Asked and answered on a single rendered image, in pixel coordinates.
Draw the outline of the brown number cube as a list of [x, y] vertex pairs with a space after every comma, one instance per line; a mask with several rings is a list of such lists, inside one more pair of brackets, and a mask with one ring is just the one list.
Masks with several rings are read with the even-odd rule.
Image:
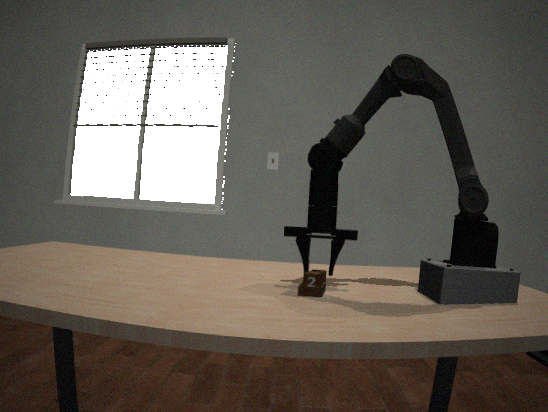
[[303, 286], [321, 287], [322, 273], [306, 271], [303, 276]]
[[321, 272], [322, 273], [322, 282], [326, 282], [326, 270], [314, 270], [314, 269], [312, 269], [310, 272]]

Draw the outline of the brown wooden tray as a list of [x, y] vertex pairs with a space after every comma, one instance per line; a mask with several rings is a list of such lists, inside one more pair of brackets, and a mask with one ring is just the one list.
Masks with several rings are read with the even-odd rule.
[[324, 293], [323, 291], [326, 287], [326, 282], [321, 282], [321, 287], [306, 287], [306, 286], [302, 286], [302, 283], [298, 286], [298, 296], [308, 296], [308, 297], [323, 296], [323, 293]]

